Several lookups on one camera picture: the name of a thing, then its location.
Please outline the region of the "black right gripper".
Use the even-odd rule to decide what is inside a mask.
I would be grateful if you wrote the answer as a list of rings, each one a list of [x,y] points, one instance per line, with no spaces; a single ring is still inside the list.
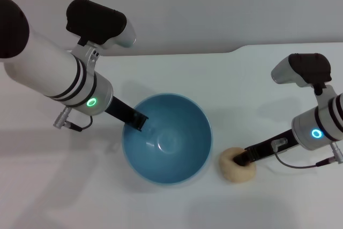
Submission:
[[[283,139],[283,138],[287,140],[287,143],[282,146],[279,146],[278,152],[288,150],[292,147],[298,146],[298,142],[295,139],[292,130],[289,129],[263,142],[260,142],[252,146],[248,146],[247,148],[245,148],[244,152],[236,155],[233,158],[233,161],[239,166],[248,166],[252,162],[255,162],[257,160],[273,156],[274,150],[271,145],[272,141]]]

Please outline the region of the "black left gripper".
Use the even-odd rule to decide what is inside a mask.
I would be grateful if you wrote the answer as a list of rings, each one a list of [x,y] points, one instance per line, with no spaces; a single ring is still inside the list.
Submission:
[[[131,108],[116,97],[112,98],[105,112],[138,131],[141,131],[143,125],[148,120],[147,116]]]

